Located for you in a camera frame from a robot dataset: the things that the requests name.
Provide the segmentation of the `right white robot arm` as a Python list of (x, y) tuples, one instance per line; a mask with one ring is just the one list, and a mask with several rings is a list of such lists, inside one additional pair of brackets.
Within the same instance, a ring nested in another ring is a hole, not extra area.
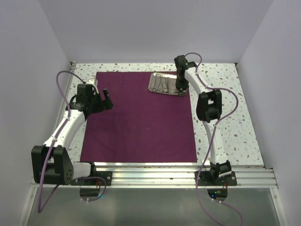
[(216, 123), (222, 115), (222, 93), (203, 81), (201, 77), (192, 75), (188, 65), (177, 67), (176, 88), (183, 93), (191, 85), (198, 95), (196, 107), (197, 118), (203, 122), (210, 151), (210, 181), (220, 185), (231, 174), (231, 165), (223, 147), (223, 141)]

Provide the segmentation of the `purple cloth wrap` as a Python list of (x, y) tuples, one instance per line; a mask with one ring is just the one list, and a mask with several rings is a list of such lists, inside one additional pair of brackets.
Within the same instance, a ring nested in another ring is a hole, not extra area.
[(190, 97), (152, 93), (150, 72), (98, 72), (113, 108), (87, 119), (82, 162), (196, 162)]

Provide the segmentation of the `steel instrument tray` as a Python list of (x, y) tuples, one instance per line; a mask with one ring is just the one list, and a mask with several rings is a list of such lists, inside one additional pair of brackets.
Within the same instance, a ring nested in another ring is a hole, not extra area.
[(176, 74), (160, 72), (151, 74), (148, 85), (150, 92), (180, 97), (187, 94), (188, 88), (189, 84), (180, 83)]

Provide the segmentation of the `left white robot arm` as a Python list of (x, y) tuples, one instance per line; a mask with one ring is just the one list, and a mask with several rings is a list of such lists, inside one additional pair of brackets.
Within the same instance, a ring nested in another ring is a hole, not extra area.
[(90, 79), (77, 86), (77, 93), (67, 102), (64, 116), (51, 137), (31, 151), (33, 178), (36, 183), (70, 185), (82, 180), (87, 185), (98, 179), (92, 162), (72, 162), (68, 150), (76, 133), (90, 115), (113, 108), (107, 89), (101, 98), (97, 80)]

